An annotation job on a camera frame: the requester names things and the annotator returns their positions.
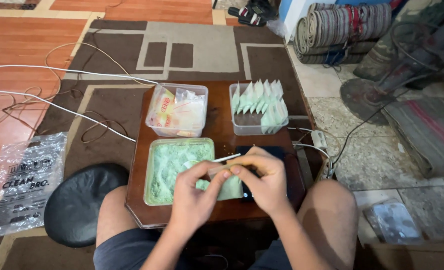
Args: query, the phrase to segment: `hand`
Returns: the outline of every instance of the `hand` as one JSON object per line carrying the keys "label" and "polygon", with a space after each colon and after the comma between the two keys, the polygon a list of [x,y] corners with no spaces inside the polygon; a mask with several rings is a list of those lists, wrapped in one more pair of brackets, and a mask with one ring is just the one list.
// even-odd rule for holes
{"label": "hand", "polygon": [[178,231],[190,237],[209,219],[223,183],[232,174],[228,169],[220,171],[205,191],[195,188],[195,183],[208,169],[219,166],[220,163],[205,160],[177,175],[172,214],[167,227],[173,224]]}
{"label": "hand", "polygon": [[[272,219],[277,214],[293,211],[287,198],[285,167],[281,160],[254,146],[247,154],[228,160],[227,164],[234,164],[231,172],[249,187],[257,205]],[[256,177],[240,164],[254,166],[262,177]]]}

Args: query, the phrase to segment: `small spoon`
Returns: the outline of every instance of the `small spoon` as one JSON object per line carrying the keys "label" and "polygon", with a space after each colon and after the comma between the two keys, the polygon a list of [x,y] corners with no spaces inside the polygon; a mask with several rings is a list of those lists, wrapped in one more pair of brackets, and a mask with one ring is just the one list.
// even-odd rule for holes
{"label": "small spoon", "polygon": [[[221,157],[221,158],[218,158],[218,159],[214,159],[212,162],[214,162],[214,163],[220,163],[220,162],[224,162],[224,161],[230,160],[230,159],[232,159],[232,158],[236,158],[236,157],[238,157],[238,156],[240,156],[240,155],[241,155],[241,154],[238,153],[238,154],[231,155],[231,156]],[[199,163],[198,160],[190,160],[190,161],[186,161],[185,163],[183,163],[183,165],[184,165],[187,169],[190,169],[192,166],[194,166],[194,165],[197,164],[197,163]]]}

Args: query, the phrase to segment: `carpet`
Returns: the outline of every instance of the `carpet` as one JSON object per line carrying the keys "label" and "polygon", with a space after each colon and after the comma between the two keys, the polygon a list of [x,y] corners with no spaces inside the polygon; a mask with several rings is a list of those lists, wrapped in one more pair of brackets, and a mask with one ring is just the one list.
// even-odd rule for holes
{"label": "carpet", "polygon": [[[84,42],[105,51],[132,76],[157,82],[279,79],[289,115],[307,115],[283,40],[266,27],[96,20],[91,24]],[[124,75],[120,67],[89,46],[79,48],[69,69]],[[96,112],[100,116],[92,113],[88,113],[88,116],[97,120],[117,121],[129,137],[136,138],[143,93],[149,88],[126,78],[68,72],[63,78],[61,92],[77,89],[82,96],[76,92],[73,95],[61,94],[53,102],[79,113]],[[92,125],[92,122],[85,119],[74,120],[73,114],[56,107],[48,108],[38,131],[48,130],[46,134],[69,132],[65,177],[95,163],[118,163],[130,169],[135,144],[113,132],[106,132],[91,143],[83,143],[81,137]],[[299,121],[297,125],[311,127],[309,120]],[[122,132],[116,124],[111,124],[111,127]],[[103,132],[104,128],[97,126],[84,135],[84,140],[97,138]],[[220,227],[227,228],[226,232],[221,232]],[[243,231],[240,229],[241,224],[233,224],[231,229],[229,227],[230,223],[208,226],[199,232],[204,234],[200,238],[210,239],[206,235],[217,231],[217,235],[212,238],[219,238],[218,245],[222,242],[237,243],[228,239],[232,231]],[[277,234],[271,222],[255,229],[253,226],[242,227],[247,231],[257,231],[245,234],[256,237],[253,240],[244,239],[244,244],[237,247],[237,250],[248,247],[243,254],[252,256],[242,259],[247,264],[253,261],[255,250],[266,249]],[[18,236],[4,237],[0,244],[0,269],[53,269],[51,263],[59,266],[58,269],[91,268],[93,247],[67,248],[51,242],[42,228],[36,230],[38,233],[35,234],[21,232]],[[44,263],[31,258],[28,252],[44,254],[41,259]],[[68,261],[75,261],[75,258],[80,259],[81,264],[69,264]]]}

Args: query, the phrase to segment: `person's left hand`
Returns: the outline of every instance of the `person's left hand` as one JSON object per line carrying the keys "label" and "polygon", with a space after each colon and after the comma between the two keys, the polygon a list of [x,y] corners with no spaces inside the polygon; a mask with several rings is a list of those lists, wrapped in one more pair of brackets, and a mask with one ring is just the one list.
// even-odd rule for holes
{"label": "person's left hand", "polygon": [[195,183],[208,169],[219,166],[220,163],[205,160],[177,175],[168,227],[173,225],[190,237],[209,219],[223,183],[232,174],[228,169],[220,171],[205,191],[195,188]]}

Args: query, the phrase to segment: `black cushion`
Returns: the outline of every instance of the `black cushion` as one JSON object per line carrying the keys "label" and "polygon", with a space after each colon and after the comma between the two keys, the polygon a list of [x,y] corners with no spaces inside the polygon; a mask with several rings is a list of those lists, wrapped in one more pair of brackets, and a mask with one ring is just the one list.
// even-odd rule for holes
{"label": "black cushion", "polygon": [[47,235],[71,248],[93,245],[102,200],[113,189],[127,185],[128,179],[129,172],[113,163],[95,164],[75,172],[47,201]]}

